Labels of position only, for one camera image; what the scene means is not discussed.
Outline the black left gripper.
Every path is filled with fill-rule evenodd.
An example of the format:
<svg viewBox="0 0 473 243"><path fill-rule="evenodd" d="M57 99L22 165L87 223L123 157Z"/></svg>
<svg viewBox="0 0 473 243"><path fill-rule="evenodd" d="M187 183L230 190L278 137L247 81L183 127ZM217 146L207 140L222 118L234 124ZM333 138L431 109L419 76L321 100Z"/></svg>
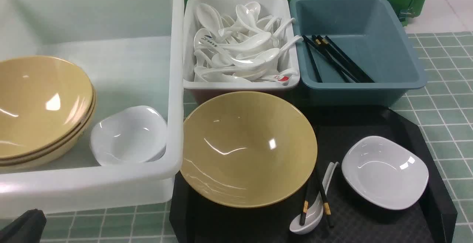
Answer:
<svg viewBox="0 0 473 243"><path fill-rule="evenodd" d="M1 243L39 243L46 216L39 209L26 211L0 231Z"/></svg>

